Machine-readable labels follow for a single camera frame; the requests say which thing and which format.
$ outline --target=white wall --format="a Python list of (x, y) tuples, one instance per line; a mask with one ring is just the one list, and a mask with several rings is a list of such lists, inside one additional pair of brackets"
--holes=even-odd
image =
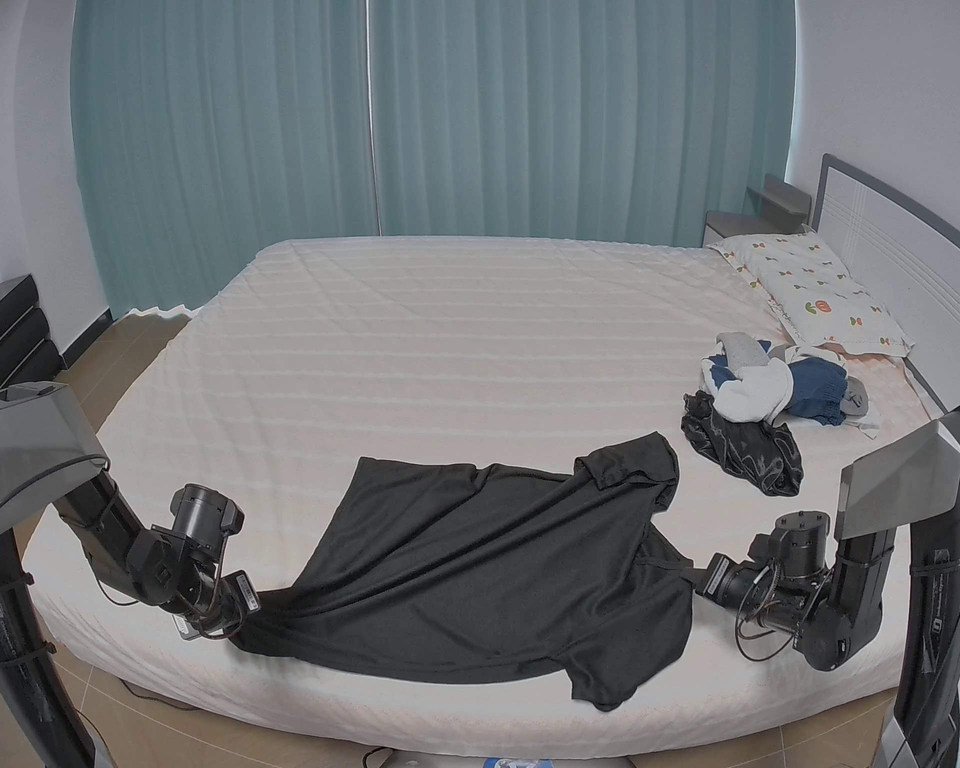
[(70, 124), (76, 0), (0, 0), (0, 278), (31, 273), (63, 352), (105, 309)]
[(787, 180), (831, 153), (960, 227), (960, 2), (797, 0), (797, 29)]

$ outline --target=gray headboard frame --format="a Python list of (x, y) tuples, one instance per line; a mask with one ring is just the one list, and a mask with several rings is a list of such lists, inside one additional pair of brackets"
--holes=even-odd
[[(919, 204), (913, 198), (907, 197), (898, 189), (890, 186), (890, 184), (886, 183), (885, 181), (881, 181), (877, 177), (871, 176), (865, 171), (861, 171), (859, 168), (850, 165), (848, 162), (844, 162), (838, 157), (830, 154), (824, 155), (823, 163), (820, 167), (820, 183), (817, 189), (817, 201), (813, 209), (812, 226), (814, 229), (819, 229), (820, 227), (820, 215), (824, 207), (824, 195), (827, 190), (827, 175), (830, 168), (835, 168), (844, 176), (850, 177), (855, 181), (859, 181), (864, 186), (873, 189), (875, 192), (877, 192), (877, 194), (883, 196), (892, 203), (897, 204), (908, 213), (913, 214), (928, 227), (949, 240), (957, 248), (960, 248), (960, 229), (943, 219), (941, 216), (938, 216), (926, 206)], [(917, 377), (918, 381), (920, 381), (924, 388), (929, 392), (934, 402), (936, 402), (937, 405), (940, 406), (944, 411), (949, 410), (949, 408), (947, 408), (943, 401), (937, 396), (936, 392), (933, 391), (932, 387), (930, 387), (930, 385), (926, 382), (920, 372), (918, 372), (914, 365), (910, 362), (909, 358), (905, 360), (905, 363), (910, 371), (912, 371), (912, 373)]]

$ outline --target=curtain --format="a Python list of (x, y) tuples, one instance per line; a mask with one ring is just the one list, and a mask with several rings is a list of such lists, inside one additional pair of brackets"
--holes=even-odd
[(197, 307), (264, 246), (377, 234), (364, 0), (79, 0), (77, 173), (110, 307)]
[(698, 246), (782, 178), (793, 0), (370, 0), (383, 234)]

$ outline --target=mattress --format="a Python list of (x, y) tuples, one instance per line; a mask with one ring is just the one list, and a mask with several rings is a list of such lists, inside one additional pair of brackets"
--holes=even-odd
[[(361, 455), (564, 472), (596, 447), (653, 430), (681, 467), (657, 526), (700, 566), (714, 551), (740, 560), (777, 516), (832, 513), (841, 467), (927, 416), (889, 359), (852, 360), (882, 412), (879, 437), (796, 421), (802, 491), (767, 498), (695, 454), (680, 431), (683, 395), (697, 389), (700, 358), (724, 330), (785, 341), (713, 251), (536, 239), (285, 242), (203, 307), (100, 439), (145, 524), (170, 523), (170, 497), (186, 482), (236, 500), (247, 519), (225, 568), (245, 568), (260, 589), (300, 574)], [(25, 562), (37, 608), (78, 657), (198, 707), (407, 750), (594, 757), (756, 732), (896, 684), (906, 544), (903, 531), (879, 635), (837, 671), (814, 671), (792, 651), (742, 659), (732, 615), (697, 598), (683, 657), (607, 713), (572, 701), (563, 672), (420, 684), (184, 642), (169, 615), (104, 599), (52, 509)], [(779, 642), (758, 641), (754, 652)]]

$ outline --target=tiled floor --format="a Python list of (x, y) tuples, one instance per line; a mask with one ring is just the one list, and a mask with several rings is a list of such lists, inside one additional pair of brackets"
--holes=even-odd
[[(60, 376), (73, 387), (95, 428), (186, 320), (125, 318)], [(36, 518), (17, 526), (21, 551), (35, 527)], [(137, 699), (118, 680), (76, 659), (62, 646), (54, 660), (74, 704), (100, 729), (119, 768), (360, 768), (360, 758), (368, 749)], [(637, 768), (832, 768), (844, 764), (865, 768), (893, 695), (894, 691), (886, 691), (782, 728), (632, 760)], [(41, 768), (3, 704), (0, 751), (5, 768)], [(372, 768), (383, 759), (376, 757)]]

